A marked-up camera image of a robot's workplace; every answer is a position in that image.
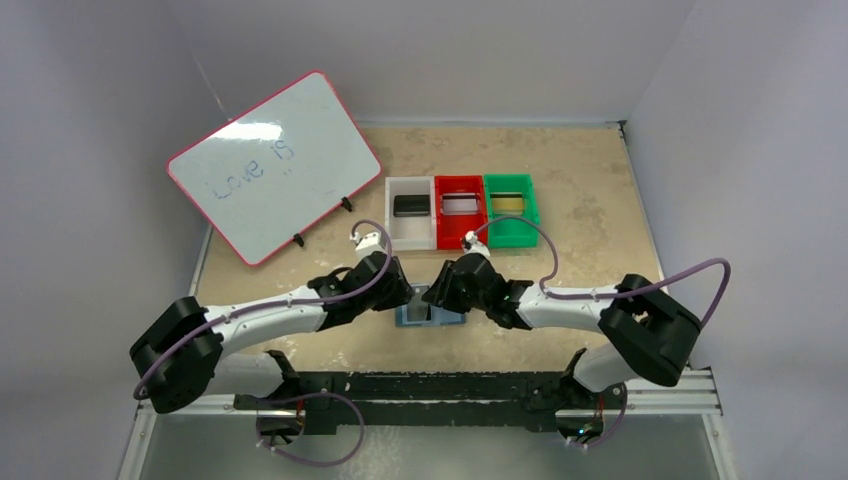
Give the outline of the blue card holder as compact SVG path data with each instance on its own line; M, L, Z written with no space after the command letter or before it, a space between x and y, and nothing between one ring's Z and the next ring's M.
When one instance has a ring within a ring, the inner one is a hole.
M429 284L412 284L411 300L395 309L395 325L398 328L455 326L466 323L464 314L434 307L424 302L422 296L429 288Z

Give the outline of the silver card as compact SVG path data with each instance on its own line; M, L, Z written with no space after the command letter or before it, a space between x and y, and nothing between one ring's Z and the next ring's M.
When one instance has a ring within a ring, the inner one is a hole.
M441 197L441 213L445 216L476 215L479 211L480 201L474 193L450 192Z

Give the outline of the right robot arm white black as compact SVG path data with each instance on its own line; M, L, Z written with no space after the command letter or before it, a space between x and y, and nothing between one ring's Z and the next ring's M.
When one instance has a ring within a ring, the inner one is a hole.
M478 253L446 261L422 299L455 313L480 310L505 329L556 327L604 335L606 344L576 354L566 373L594 393L634 378L675 386L702 331L696 315L643 276L544 291L531 280L505 279Z

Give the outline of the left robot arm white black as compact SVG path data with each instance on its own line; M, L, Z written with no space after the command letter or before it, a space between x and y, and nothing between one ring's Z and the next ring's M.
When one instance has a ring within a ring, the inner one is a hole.
M139 375L133 397L150 401L160 414L175 412L209 394L224 361L248 347L347 325L413 296L399 259L374 252L274 297L223 306L179 298L130 347Z

